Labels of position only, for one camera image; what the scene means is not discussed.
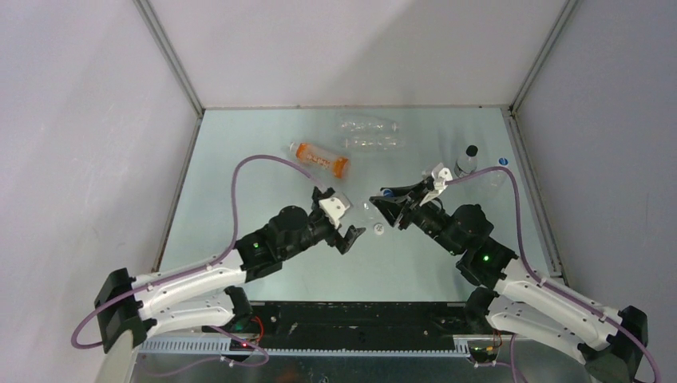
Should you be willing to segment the small clear bottle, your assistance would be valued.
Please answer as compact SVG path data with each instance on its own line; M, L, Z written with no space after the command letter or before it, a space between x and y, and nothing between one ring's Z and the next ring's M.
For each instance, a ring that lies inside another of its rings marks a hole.
M453 173L457 177L465 177L477 169L477 157L468 157L465 151L456 159Z

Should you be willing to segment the black bottle cap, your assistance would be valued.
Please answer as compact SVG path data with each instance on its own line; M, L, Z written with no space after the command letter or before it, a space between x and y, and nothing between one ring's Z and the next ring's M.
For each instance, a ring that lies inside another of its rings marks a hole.
M465 154L468 157L476 157L478 154L478 147L475 145L469 145L467 149L465 150Z

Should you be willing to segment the clear bottle caps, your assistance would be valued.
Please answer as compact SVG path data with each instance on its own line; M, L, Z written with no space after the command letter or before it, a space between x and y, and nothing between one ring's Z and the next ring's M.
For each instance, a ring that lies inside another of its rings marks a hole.
M382 218L378 209L368 199L353 202L350 216L356 223L376 223Z

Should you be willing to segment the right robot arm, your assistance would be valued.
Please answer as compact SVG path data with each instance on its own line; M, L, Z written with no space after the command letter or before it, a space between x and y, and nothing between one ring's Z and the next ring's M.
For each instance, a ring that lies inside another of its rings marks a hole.
M476 289L465 304L469 330L507 331L551 347L579 362L600 382L633 382L647 346L647 315L599 304L525 265L490 234L493 225L478 204L453 214L436 204L425 180L382 189L370 202L392 227L411 225L451 255Z

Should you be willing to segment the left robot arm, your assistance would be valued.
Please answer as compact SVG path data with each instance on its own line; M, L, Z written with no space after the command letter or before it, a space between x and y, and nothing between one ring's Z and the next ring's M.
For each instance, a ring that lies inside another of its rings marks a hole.
M101 347L109 352L130 332L138 346L155 335L197 326L227 326L243 332L252 311L243 284L267 277L311 247L325 243L346 254L363 227L342 233L347 199L315 188L311 209L282 208L260 229L237 239L226 255L173 270L132 276L125 268L109 274L95 299Z

